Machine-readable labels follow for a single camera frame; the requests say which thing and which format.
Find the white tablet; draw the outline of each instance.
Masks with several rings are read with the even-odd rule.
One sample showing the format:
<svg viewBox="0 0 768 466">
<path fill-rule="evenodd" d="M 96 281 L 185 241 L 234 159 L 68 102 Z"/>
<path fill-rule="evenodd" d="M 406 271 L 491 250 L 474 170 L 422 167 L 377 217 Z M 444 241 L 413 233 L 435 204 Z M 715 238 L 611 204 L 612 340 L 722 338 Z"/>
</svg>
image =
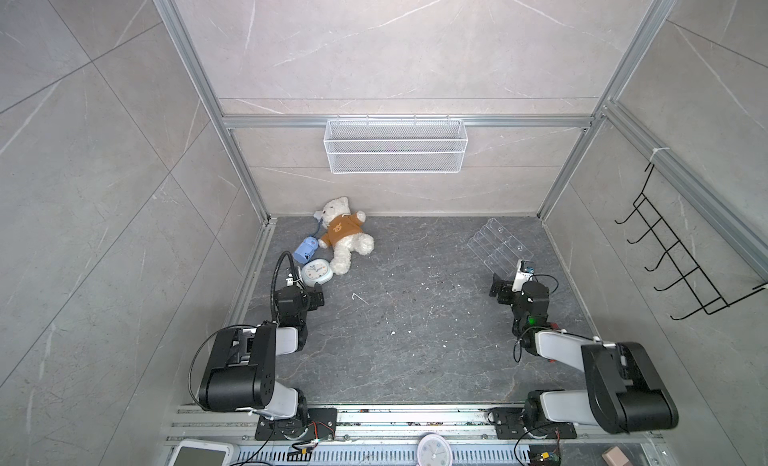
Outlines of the white tablet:
<svg viewBox="0 0 768 466">
<path fill-rule="evenodd" d="M 233 444 L 184 439 L 170 456 L 168 466 L 227 466 L 239 452 Z"/>
</svg>

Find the gray tile wall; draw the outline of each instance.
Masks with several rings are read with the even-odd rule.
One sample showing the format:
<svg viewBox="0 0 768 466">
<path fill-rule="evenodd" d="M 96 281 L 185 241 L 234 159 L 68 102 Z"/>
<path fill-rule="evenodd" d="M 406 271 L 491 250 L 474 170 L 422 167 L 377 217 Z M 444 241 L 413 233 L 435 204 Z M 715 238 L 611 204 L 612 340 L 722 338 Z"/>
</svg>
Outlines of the gray tile wall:
<svg viewBox="0 0 768 466">
<path fill-rule="evenodd" d="M 680 0 L 620 101 L 768 238 L 768 0 Z"/>
<path fill-rule="evenodd" d="M 590 113 L 650 0 L 176 0 L 227 113 Z"/>
<path fill-rule="evenodd" d="M 175 0 L 225 114 L 591 114 L 650 0 Z M 578 131 L 471 132 L 455 175 L 332 175 L 315 129 L 238 130 L 275 214 L 532 215 Z M 322 191 L 320 197 L 307 191 Z"/>
<path fill-rule="evenodd" d="M 645 158 L 610 124 L 590 145 L 546 226 L 589 314 L 606 339 L 638 341 L 648 350 L 680 410 L 680 425 L 665 432 L 680 464 L 764 464 L 768 392 L 761 333 L 768 296 L 756 295 L 729 309 L 684 321 L 698 307 L 668 259 L 653 268 L 663 249 L 635 216 L 624 225 L 647 173 Z M 760 284 L 759 277 L 658 172 L 646 192 L 726 299 Z M 670 234 L 658 226 L 665 244 Z M 684 271 L 693 268 L 674 250 Z M 698 273 L 690 276 L 705 301 L 714 291 Z"/>
<path fill-rule="evenodd" d="M 768 238 L 766 11 L 768 0 L 679 0 L 620 101 L 755 232 Z M 614 173 L 612 165 L 599 172 L 596 164 L 582 163 L 572 184 L 584 190 L 581 198 L 600 223 L 605 206 L 590 191 L 594 181 L 601 181 L 605 190 L 616 178 L 590 179 Z M 759 284 L 754 272 L 673 189 L 660 192 L 660 197 L 726 298 L 738 298 Z M 637 252 L 625 257 L 654 312 L 677 314 L 692 306 L 690 300 L 674 296 L 674 290 L 653 296 L 646 286 L 652 279 L 633 273 L 635 261 L 644 257 Z M 711 294 L 701 278 L 697 287 L 704 297 Z M 683 322 L 657 314 L 718 422 L 750 465 L 768 462 L 763 433 L 768 426 L 768 368 L 761 357 L 768 341 L 760 332 L 766 324 L 765 294 L 717 315 L 696 315 Z"/>
<path fill-rule="evenodd" d="M 151 0 L 0 31 L 0 463 L 149 464 L 260 225 Z"/>
<path fill-rule="evenodd" d="M 328 199 L 347 195 L 355 207 L 374 214 L 534 215 L 580 133 L 576 128 L 469 128 L 459 173 L 334 175 L 323 132 L 236 129 L 270 212 L 312 213 Z"/>
</svg>

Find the gray marble floor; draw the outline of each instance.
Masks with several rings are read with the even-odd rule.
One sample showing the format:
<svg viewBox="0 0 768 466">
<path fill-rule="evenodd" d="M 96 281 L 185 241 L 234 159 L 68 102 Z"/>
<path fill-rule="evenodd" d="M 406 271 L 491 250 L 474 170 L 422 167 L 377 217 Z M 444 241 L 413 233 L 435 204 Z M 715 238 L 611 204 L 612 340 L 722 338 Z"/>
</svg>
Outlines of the gray marble floor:
<svg viewBox="0 0 768 466">
<path fill-rule="evenodd" d="M 534 389 L 583 388 L 583 375 L 565 365 L 512 359 L 512 312 L 488 297 L 492 273 L 466 246 L 486 220 L 368 218 L 376 249 L 353 253 L 350 272 L 323 286 L 326 305 L 310 313 L 306 346 L 277 358 L 278 378 L 310 402 L 514 402 Z M 538 219 L 499 220 L 535 254 L 537 272 L 560 281 L 550 320 L 588 334 Z M 274 261 L 315 227 L 311 217 L 278 219 L 246 322 L 269 317 Z"/>
</svg>

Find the marble tile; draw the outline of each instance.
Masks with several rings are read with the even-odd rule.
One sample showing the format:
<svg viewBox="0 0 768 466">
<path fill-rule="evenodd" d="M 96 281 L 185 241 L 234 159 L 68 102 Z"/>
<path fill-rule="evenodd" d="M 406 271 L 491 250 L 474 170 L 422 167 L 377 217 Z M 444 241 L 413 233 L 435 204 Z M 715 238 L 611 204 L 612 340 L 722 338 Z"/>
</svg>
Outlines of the marble tile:
<svg viewBox="0 0 768 466">
<path fill-rule="evenodd" d="M 235 129 L 252 167 L 317 167 L 328 163 L 322 128 Z M 463 167 L 563 164 L 578 128 L 467 128 Z"/>
<path fill-rule="evenodd" d="M 530 355 L 514 362 L 512 313 L 488 297 L 492 273 L 466 246 L 487 220 L 368 218 L 376 249 L 353 255 L 350 272 L 323 285 L 326 305 L 307 318 L 306 348 L 278 358 L 277 377 L 310 402 L 511 402 L 536 388 L 582 388 L 583 375 L 559 363 Z M 558 278 L 552 320 L 589 334 L 538 219 L 500 220 L 537 269 Z M 272 265 L 313 223 L 278 218 L 247 321 L 268 317 Z"/>
<path fill-rule="evenodd" d="M 88 62 L 48 0 L 0 0 L 0 111 Z"/>
<path fill-rule="evenodd" d="M 559 170 L 484 167 L 445 174 L 334 175 L 326 166 L 251 168 L 251 173 L 272 214 L 312 214 L 329 199 L 346 195 L 356 209 L 379 215 L 533 215 Z"/>
<path fill-rule="evenodd" d="M 4 462 L 99 463 L 213 241 L 168 176 L 0 388 Z"/>
<path fill-rule="evenodd" d="M 620 101 L 768 236 L 768 68 L 667 23 Z"/>
<path fill-rule="evenodd" d="M 187 372 L 192 355 L 222 326 L 239 282 L 240 273 L 214 241 L 130 399 L 102 464 L 145 466 L 158 460 L 166 414 L 190 403 Z M 199 384 L 204 365 L 205 358 L 200 358 L 193 384 Z"/>
<path fill-rule="evenodd" d="M 586 114 L 598 98 L 254 99 L 220 98 L 224 114 Z"/>
<path fill-rule="evenodd" d="M 152 0 L 50 0 L 91 58 L 160 21 Z"/>
<path fill-rule="evenodd" d="M 216 236 L 240 272 L 248 266 L 261 227 L 248 194 L 240 188 Z"/>
<path fill-rule="evenodd" d="M 311 127 L 234 130 L 235 140 L 251 167 L 327 167 L 324 134 L 324 128 Z"/>
<path fill-rule="evenodd" d="M 218 96 L 281 99 L 600 96 L 650 3 L 176 1 Z"/>
<path fill-rule="evenodd" d="M 463 167 L 561 166 L 580 128 L 469 128 Z"/>
<path fill-rule="evenodd" d="M 165 27 L 150 29 L 94 64 L 172 169 L 208 115 Z"/>
<path fill-rule="evenodd" d="M 768 0 L 679 0 L 676 24 L 768 65 Z"/>
<path fill-rule="evenodd" d="M 768 391 L 760 380 L 768 374 L 768 368 L 758 358 L 768 348 L 768 338 L 758 332 L 768 293 L 763 293 L 765 297 L 756 295 L 746 299 L 716 315 L 699 312 L 684 321 L 670 319 L 670 315 L 681 317 L 694 311 L 698 307 L 695 298 L 683 283 L 669 291 L 655 291 L 654 286 L 664 288 L 679 274 L 668 259 L 662 261 L 657 271 L 645 270 L 644 266 L 654 267 L 663 250 L 650 236 L 636 245 L 627 243 L 626 239 L 636 240 L 645 231 L 639 217 L 633 217 L 624 225 L 614 222 L 624 219 L 632 210 L 631 202 L 647 177 L 643 172 L 646 164 L 634 146 L 609 127 L 601 131 L 590 146 L 571 183 L 618 252 L 744 462 L 759 464 L 763 461 L 763 451 L 768 450 L 768 440 L 760 433 L 768 427 L 765 419 L 768 401 L 763 399 L 768 398 Z M 646 192 L 726 299 L 740 298 L 762 282 L 661 174 L 651 176 Z M 665 229 L 658 226 L 668 246 L 674 240 L 664 237 Z M 682 249 L 678 246 L 675 251 L 681 253 Z M 680 260 L 680 256 L 676 254 L 676 260 Z M 689 262 L 681 269 L 688 272 L 693 267 Z M 690 279 L 703 301 L 716 297 L 703 275 L 694 273 Z M 723 305 L 718 302 L 707 309 L 714 311 Z"/>
<path fill-rule="evenodd" d="M 93 66 L 0 115 L 0 378 L 167 173 Z"/>
<path fill-rule="evenodd" d="M 240 189 L 230 157 L 210 123 L 170 172 L 214 233 Z"/>
<path fill-rule="evenodd" d="M 693 372 L 686 370 L 676 347 L 670 344 L 674 337 L 659 326 L 658 315 L 648 307 L 619 255 L 571 185 L 550 214 L 547 227 L 600 334 L 608 340 L 639 342 L 664 380 L 680 413 L 677 428 L 663 432 L 677 463 L 742 464 L 710 410 L 711 404 L 692 379 Z"/>
</svg>

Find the black bracket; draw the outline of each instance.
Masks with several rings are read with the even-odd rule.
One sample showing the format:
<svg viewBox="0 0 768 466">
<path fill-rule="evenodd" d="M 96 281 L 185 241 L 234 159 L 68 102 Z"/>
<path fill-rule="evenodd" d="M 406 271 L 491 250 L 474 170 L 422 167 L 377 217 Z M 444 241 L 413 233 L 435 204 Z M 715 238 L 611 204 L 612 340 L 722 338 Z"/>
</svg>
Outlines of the black bracket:
<svg viewBox="0 0 768 466">
<path fill-rule="evenodd" d="M 488 410 L 488 420 L 496 428 L 496 438 L 498 439 L 520 439 L 526 434 L 522 422 L 523 408 L 493 408 Z M 557 432 L 560 431 L 560 439 L 576 439 L 576 430 L 573 424 L 558 423 L 551 428 L 542 428 L 534 436 L 541 437 L 546 433 L 546 439 L 557 439 Z"/>
<path fill-rule="evenodd" d="M 704 311 L 704 313 L 706 313 L 707 315 L 713 315 L 713 314 L 715 314 L 718 311 L 722 311 L 726 307 L 731 307 L 732 305 L 735 305 L 737 302 L 743 301 L 744 299 L 747 299 L 747 298 L 757 294 L 758 292 L 763 291 L 765 289 L 764 286 L 768 285 L 768 282 L 763 282 L 763 284 L 755 286 L 754 288 L 752 288 L 752 292 L 751 293 L 748 293 L 748 294 L 746 294 L 746 295 L 736 299 L 735 301 L 731 301 L 731 302 L 726 301 L 726 299 L 720 293 L 720 290 L 715 287 L 715 285 L 710 280 L 710 277 L 708 275 L 706 275 L 706 273 L 704 272 L 704 269 L 701 269 L 701 265 L 698 263 L 696 258 L 694 258 L 694 255 L 692 255 L 690 253 L 690 251 L 688 251 L 688 248 L 680 240 L 680 237 L 677 235 L 677 233 L 674 231 L 674 229 L 672 229 L 670 227 L 670 225 L 667 222 L 667 220 L 661 215 L 661 213 L 659 213 L 658 209 L 656 209 L 656 206 L 654 206 L 654 203 L 651 202 L 650 199 L 648 199 L 647 195 L 645 195 L 645 188 L 646 188 L 646 186 L 648 186 L 648 180 L 650 179 L 650 175 L 654 171 L 654 165 L 649 163 L 648 166 L 645 168 L 645 170 L 648 171 L 648 177 L 645 178 L 645 183 L 643 184 L 643 188 L 642 188 L 642 190 L 640 190 L 640 193 L 639 193 L 638 197 L 632 202 L 632 205 L 634 206 L 634 208 L 632 209 L 632 212 L 629 213 L 629 216 L 627 216 L 627 218 L 624 221 L 614 221 L 614 222 L 616 224 L 623 224 L 623 223 L 629 221 L 629 218 L 631 218 L 635 213 L 638 213 L 639 217 L 643 220 L 643 222 L 645 222 L 645 225 L 648 227 L 648 229 L 646 230 L 646 232 L 643 233 L 642 236 L 640 236 L 640 238 L 638 240 L 636 240 L 636 241 L 627 240 L 627 242 L 630 243 L 630 244 L 637 244 L 638 242 L 642 241 L 643 238 L 645 238 L 645 236 L 648 235 L 648 233 L 651 233 L 653 235 L 653 237 L 656 238 L 656 241 L 659 243 L 659 245 L 661 245 L 661 248 L 664 250 L 664 252 L 661 254 L 661 257 L 659 258 L 658 262 L 656 263 L 656 266 L 654 266 L 653 268 L 650 268 L 650 269 L 648 269 L 648 267 L 646 266 L 645 270 L 648 271 L 648 272 L 656 271 L 656 269 L 658 269 L 658 267 L 661 265 L 661 262 L 664 260 L 664 257 L 667 256 L 667 258 L 669 258 L 670 261 L 672 261 L 672 265 L 675 267 L 675 269 L 677 269 L 677 274 L 680 275 L 680 277 L 677 280 L 672 282 L 672 284 L 668 285 L 666 288 L 659 289 L 657 287 L 654 287 L 654 289 L 656 289 L 657 291 L 667 291 L 667 289 L 669 289 L 672 286 L 676 285 L 678 282 L 683 281 L 683 282 L 685 282 L 685 285 L 688 286 L 688 289 L 690 290 L 691 294 L 694 295 L 694 298 L 696 298 L 696 301 L 699 303 L 699 307 L 697 309 L 694 309 L 692 312 L 689 312 L 688 314 L 686 314 L 686 315 L 684 315 L 682 317 L 674 317 L 672 315 L 670 315 L 670 317 L 672 317 L 672 319 L 674 319 L 675 321 L 680 321 L 682 319 L 685 319 L 686 317 L 691 317 L 692 315 L 696 314 L 698 311 Z M 656 215 L 659 216 L 659 218 L 653 224 L 651 224 L 648 221 L 648 218 L 646 218 L 643 215 L 643 212 L 640 211 L 640 206 L 642 206 L 643 204 L 648 204 L 648 206 L 650 206 L 653 209 L 653 211 L 656 213 Z M 672 233 L 672 236 L 674 236 L 675 241 L 671 245 L 665 246 L 664 243 L 662 242 L 662 240 L 659 238 L 659 236 L 656 233 L 656 231 L 654 230 L 654 228 L 658 224 L 664 224 L 665 226 L 667 226 L 667 229 L 669 230 L 669 232 Z M 694 263 L 694 268 L 691 269 L 690 271 L 686 272 L 686 273 L 683 273 L 683 271 L 678 266 L 676 260 L 672 257 L 672 254 L 670 254 L 670 251 L 672 251 L 672 249 L 674 249 L 676 247 L 682 248 L 683 251 L 685 252 L 685 254 Z M 691 274 L 693 274 L 696 271 L 700 271 L 701 272 L 701 274 L 704 276 L 706 281 L 710 284 L 710 286 L 714 289 L 714 291 L 716 293 L 715 299 L 713 299 L 712 301 L 707 302 L 706 304 L 704 304 L 701 301 L 701 298 L 699 298 L 699 295 L 696 294 L 696 291 L 694 290 L 693 286 L 691 286 L 690 283 L 688 282 L 688 276 L 690 276 Z M 711 305 L 715 304 L 718 301 L 722 301 L 723 302 L 723 305 L 721 307 L 718 307 L 717 309 L 715 309 L 713 311 L 707 311 L 706 308 L 708 306 L 711 306 Z"/>
<path fill-rule="evenodd" d="M 310 408 L 310 425 L 307 428 L 306 433 L 297 441 L 308 441 L 315 438 L 315 427 L 317 427 L 318 439 L 330 439 L 336 434 L 336 416 L 339 412 L 335 408 Z M 279 434 L 273 434 L 272 430 L 275 427 L 273 421 L 269 421 L 265 418 L 259 418 L 259 422 L 256 423 L 256 433 L 254 435 L 255 441 L 266 441 L 270 439 L 282 440 Z"/>
</svg>

